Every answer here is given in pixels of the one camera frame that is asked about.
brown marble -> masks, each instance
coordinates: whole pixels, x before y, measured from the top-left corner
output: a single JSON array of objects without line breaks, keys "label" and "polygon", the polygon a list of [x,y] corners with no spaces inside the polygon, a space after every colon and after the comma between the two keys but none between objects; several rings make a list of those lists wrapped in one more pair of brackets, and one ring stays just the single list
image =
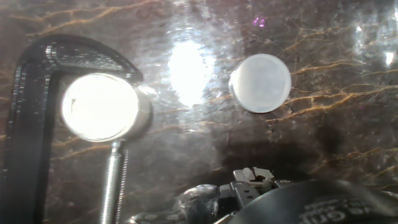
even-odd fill
[{"label": "brown marble", "polygon": [[[0,1],[2,141],[15,62],[49,34],[100,41],[145,76],[154,118],[126,145],[124,219],[252,166],[396,191],[398,1]],[[258,53],[292,74],[288,100],[266,114],[242,110],[228,88]],[[44,223],[96,223],[108,154],[57,118]]]}]

mechanical part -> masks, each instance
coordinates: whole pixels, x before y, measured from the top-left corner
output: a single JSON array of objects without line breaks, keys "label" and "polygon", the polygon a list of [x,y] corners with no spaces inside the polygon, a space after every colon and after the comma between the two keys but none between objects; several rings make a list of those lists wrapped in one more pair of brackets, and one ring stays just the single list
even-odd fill
[{"label": "mechanical part", "polygon": [[122,158],[121,142],[115,141],[112,143],[112,152],[108,159],[108,166],[105,174],[104,192],[99,216],[100,224],[118,223],[116,217],[118,216],[118,205],[121,192],[120,171],[123,170],[121,167],[123,166]]},{"label": "mechanical part", "polygon": [[345,181],[307,181],[261,195],[230,224],[398,223],[398,200]]},{"label": "mechanical part", "polygon": [[277,187],[283,187],[286,185],[293,184],[293,182],[290,180],[275,180],[274,183]]},{"label": "mechanical part", "polygon": [[240,208],[245,207],[248,203],[260,196],[259,192],[250,187],[246,182],[232,182],[230,183],[231,191],[238,200]]},{"label": "mechanical part", "polygon": [[[261,177],[266,178],[264,186],[272,186],[272,189],[262,192],[263,189],[254,187],[251,181],[220,186],[216,224],[398,224],[398,198],[395,194],[370,190],[345,181],[309,180],[295,183],[291,180],[274,180],[268,170],[253,170],[257,171],[254,172],[256,174],[262,174]],[[250,173],[243,174],[241,171],[236,170],[234,176],[252,179]],[[195,198],[192,197],[194,194],[188,194],[191,191],[196,192],[190,189],[177,197],[173,209],[140,213],[132,217],[130,223],[170,223],[169,217],[174,213],[173,217],[179,218],[174,218],[173,223],[213,224],[205,218],[206,215],[200,217],[200,214],[206,213],[191,213],[191,209],[185,209],[186,200],[181,198],[187,195]]]},{"label": "mechanical part", "polygon": [[142,73],[122,55],[83,37],[44,37],[21,55],[7,123],[0,223],[42,223],[59,79],[88,73],[143,81]]},{"label": "mechanical part", "polygon": [[232,220],[234,215],[235,215],[235,213],[228,214],[228,215],[224,216],[223,218],[221,218],[220,220],[218,220],[217,222],[215,222],[214,224],[227,224]]}]

light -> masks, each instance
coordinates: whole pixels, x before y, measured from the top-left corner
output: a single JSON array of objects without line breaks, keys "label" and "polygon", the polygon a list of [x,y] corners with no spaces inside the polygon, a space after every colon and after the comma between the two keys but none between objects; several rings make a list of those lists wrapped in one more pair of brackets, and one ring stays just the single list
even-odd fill
[{"label": "light", "polygon": [[171,85],[182,104],[203,102],[203,90],[213,74],[214,62],[213,56],[192,40],[176,44],[168,65]]},{"label": "light", "polygon": [[394,53],[386,52],[386,65],[390,65],[394,59]]}]

